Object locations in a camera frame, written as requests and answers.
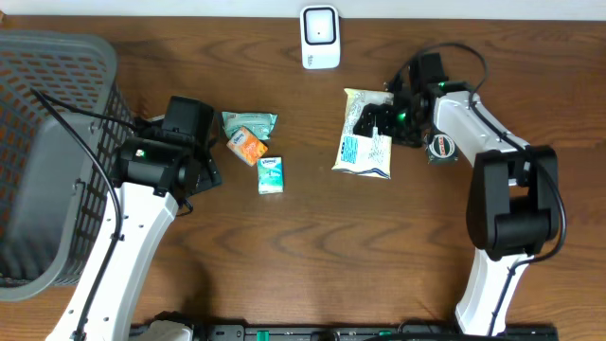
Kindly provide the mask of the yellow wet wipes pack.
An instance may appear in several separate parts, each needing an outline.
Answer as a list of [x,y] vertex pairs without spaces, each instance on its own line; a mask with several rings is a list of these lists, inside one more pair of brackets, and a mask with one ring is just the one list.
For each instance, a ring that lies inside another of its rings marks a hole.
[[353,88],[344,89],[347,95],[345,123],[341,133],[333,171],[390,179],[392,138],[380,135],[378,125],[372,123],[370,137],[356,135],[355,124],[368,104],[392,104],[388,92]]

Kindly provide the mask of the orange tissue pack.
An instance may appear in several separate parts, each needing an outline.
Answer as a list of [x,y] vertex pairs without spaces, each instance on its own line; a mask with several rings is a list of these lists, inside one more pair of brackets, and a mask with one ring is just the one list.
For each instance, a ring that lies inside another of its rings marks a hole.
[[248,166],[255,166],[268,151],[268,147],[245,127],[240,127],[232,135],[227,147]]

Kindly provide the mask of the teal Kleenex tissue pack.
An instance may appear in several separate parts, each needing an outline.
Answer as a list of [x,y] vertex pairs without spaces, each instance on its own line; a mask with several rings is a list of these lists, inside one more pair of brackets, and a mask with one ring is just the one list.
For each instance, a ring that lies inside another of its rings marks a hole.
[[264,157],[258,163],[258,193],[281,193],[284,190],[281,157]]

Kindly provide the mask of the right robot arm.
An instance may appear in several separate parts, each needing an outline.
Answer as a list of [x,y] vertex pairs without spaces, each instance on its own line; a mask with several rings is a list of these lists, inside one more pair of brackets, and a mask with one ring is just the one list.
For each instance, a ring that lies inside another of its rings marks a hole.
[[424,149],[431,164],[470,162],[466,225],[474,258],[454,316],[462,334],[498,337],[508,331],[508,306],[525,269],[561,250],[566,218],[556,152],[514,135],[477,91],[450,80],[434,49],[421,50],[384,91],[348,90],[334,168],[387,178],[394,144]]

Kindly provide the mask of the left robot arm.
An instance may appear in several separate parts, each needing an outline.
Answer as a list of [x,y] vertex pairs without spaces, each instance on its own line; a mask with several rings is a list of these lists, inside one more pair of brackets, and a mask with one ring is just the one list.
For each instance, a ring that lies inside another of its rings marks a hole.
[[126,340],[152,258],[190,196],[219,185],[209,152],[214,109],[172,97],[164,117],[142,121],[118,145],[109,203],[80,282],[51,340]]

